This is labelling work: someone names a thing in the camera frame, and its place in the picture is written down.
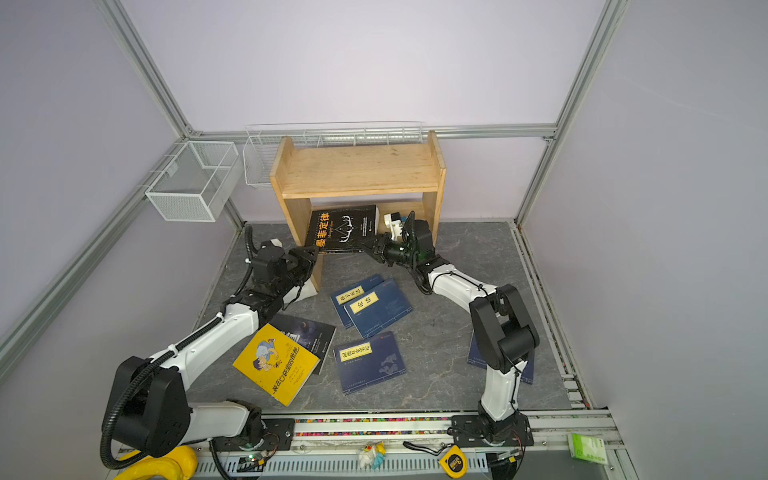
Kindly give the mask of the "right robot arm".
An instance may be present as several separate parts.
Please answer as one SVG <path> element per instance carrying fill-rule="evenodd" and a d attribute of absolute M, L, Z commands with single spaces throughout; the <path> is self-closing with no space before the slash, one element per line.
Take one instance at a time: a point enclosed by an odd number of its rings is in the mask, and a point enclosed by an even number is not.
<path fill-rule="evenodd" d="M 443 296 L 471 317 L 486 363 L 485 385 L 476 421 L 454 426 L 452 435 L 459 442 L 476 439 L 492 446 L 531 446 L 529 419 L 519 409 L 518 395 L 524 369 L 540 338 L 519 290 L 460 272 L 436 253 L 428 223 L 414 213 L 406 218 L 398 240 L 389 233 L 377 234 L 364 239 L 360 249 L 381 264 L 405 268 L 423 294 Z"/>

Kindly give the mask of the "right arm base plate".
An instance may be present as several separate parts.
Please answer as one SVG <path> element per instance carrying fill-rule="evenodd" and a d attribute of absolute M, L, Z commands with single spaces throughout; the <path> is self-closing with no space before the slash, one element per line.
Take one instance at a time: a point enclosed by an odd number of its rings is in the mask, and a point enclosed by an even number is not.
<path fill-rule="evenodd" d="M 517 412 L 505 420 L 494 421 L 480 414 L 455 415 L 447 430 L 459 447 L 529 447 L 534 445 L 529 419 Z"/>

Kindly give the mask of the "dark wolf cover book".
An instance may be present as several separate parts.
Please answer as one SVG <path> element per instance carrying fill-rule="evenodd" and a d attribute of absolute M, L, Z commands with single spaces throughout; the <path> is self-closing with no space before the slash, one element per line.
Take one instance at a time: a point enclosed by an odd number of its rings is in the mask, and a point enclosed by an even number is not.
<path fill-rule="evenodd" d="M 270 324 L 319 359 L 313 371 L 314 375 L 319 375 L 335 336 L 336 327 L 285 314 L 276 315 Z"/>

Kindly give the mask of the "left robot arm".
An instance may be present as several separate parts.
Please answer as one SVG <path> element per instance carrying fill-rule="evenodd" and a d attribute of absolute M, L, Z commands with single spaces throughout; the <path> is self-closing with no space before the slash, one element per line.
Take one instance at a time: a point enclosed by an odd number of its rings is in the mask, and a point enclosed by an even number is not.
<path fill-rule="evenodd" d="M 237 447 L 260 446 L 268 431 L 261 409 L 247 402 L 192 403 L 194 381 L 241 340 L 257 333 L 302 296 L 318 262 L 315 246 L 283 248 L 253 242 L 245 226 L 246 273 L 216 315 L 182 340 L 149 357 L 132 356 L 117 368 L 101 425 L 99 454 L 112 470 L 178 446 L 228 438 Z"/>

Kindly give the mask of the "black book gold title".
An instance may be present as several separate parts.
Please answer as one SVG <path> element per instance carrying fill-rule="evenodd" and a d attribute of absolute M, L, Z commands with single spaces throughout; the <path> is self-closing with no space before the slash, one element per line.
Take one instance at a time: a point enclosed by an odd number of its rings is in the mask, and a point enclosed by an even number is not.
<path fill-rule="evenodd" d="M 360 252 L 362 243 L 377 234 L 378 221 L 379 209 L 373 204 L 314 210 L 304 246 L 327 254 Z"/>

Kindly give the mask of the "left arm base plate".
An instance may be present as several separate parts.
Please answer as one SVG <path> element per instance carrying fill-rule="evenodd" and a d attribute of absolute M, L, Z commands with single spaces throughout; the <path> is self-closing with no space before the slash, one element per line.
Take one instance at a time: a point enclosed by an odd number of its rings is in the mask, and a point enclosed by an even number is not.
<path fill-rule="evenodd" d="M 289 450 L 294 437 L 295 420 L 292 418 L 266 418 L 254 420 L 235 437 L 217 437 L 213 440 L 216 452 L 255 452 Z"/>

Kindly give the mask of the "yellow cartoon cover book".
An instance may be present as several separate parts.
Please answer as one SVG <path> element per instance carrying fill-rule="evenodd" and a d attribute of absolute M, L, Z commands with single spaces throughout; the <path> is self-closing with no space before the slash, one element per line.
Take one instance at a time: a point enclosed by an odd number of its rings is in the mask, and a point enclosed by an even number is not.
<path fill-rule="evenodd" d="M 236 370 L 283 406 L 289 406 L 319 358 L 271 324 L 263 326 L 233 363 Z"/>

